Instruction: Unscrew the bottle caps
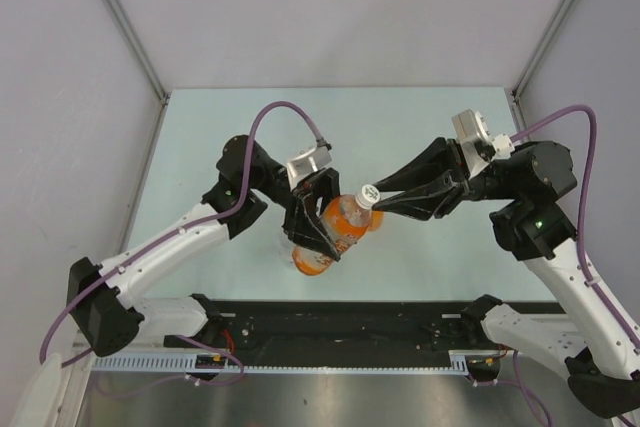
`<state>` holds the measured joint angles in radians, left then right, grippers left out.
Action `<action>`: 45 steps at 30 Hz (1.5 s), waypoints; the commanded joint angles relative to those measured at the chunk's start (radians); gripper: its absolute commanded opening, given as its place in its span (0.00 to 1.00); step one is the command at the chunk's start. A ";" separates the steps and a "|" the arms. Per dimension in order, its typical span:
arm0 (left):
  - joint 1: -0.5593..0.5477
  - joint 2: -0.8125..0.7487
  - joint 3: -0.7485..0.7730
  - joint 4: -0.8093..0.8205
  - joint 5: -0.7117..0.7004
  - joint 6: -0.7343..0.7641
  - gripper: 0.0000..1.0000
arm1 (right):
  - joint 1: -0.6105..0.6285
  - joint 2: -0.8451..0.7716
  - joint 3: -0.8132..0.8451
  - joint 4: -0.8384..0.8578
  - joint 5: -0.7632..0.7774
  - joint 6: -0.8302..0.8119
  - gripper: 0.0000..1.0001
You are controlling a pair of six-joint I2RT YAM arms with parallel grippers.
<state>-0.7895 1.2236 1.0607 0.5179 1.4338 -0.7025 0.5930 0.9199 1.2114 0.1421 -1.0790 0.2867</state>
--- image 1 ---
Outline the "large orange tea bottle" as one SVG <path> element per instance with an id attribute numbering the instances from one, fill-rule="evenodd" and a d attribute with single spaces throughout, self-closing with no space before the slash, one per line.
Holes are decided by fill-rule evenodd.
<path id="1" fill-rule="evenodd" d="M 334 241 L 340 254 L 354 246 L 366 233 L 378 230 L 384 213 L 361 208 L 354 195 L 345 194 L 332 200 L 321 215 L 321 222 Z M 325 272 L 334 261 L 317 252 L 295 247 L 293 259 L 296 268 L 308 276 Z"/>

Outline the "white bottle cap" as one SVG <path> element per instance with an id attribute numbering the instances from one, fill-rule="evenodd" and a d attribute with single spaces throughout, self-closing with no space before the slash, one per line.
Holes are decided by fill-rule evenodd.
<path id="1" fill-rule="evenodd" d="M 379 190 L 371 185 L 365 184 L 354 194 L 356 203 L 363 209 L 372 210 L 374 205 L 380 201 Z"/>

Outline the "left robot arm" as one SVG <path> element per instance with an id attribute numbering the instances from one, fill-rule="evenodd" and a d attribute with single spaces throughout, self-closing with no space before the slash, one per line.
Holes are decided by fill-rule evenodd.
<path id="1" fill-rule="evenodd" d="M 246 135 L 230 139 L 216 164 L 218 180 L 177 222 L 140 246 L 99 264 L 76 261 L 69 273 L 71 316 L 92 353 L 127 347 L 154 318 L 140 302 L 189 258 L 230 241 L 254 225 L 273 202 L 284 210 L 283 233 L 294 245 L 337 261 L 341 255 L 320 220 L 340 194 L 330 147 L 320 141 L 281 164 Z"/>

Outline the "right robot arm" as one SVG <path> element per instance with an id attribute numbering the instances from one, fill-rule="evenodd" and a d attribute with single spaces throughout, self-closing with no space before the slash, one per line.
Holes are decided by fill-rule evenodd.
<path id="1" fill-rule="evenodd" d="M 576 185 L 570 151 L 556 142 L 438 138 L 376 182 L 390 196 L 374 208 L 427 221 L 463 201 L 506 201 L 489 215 L 497 244 L 543 282 L 576 331 L 556 330 L 484 295 L 464 310 L 462 338 L 473 348 L 492 341 L 530 357 L 566 381 L 590 412 L 611 419 L 639 407 L 639 349 L 615 319 L 620 303 L 580 263 L 577 229 L 557 203 Z"/>

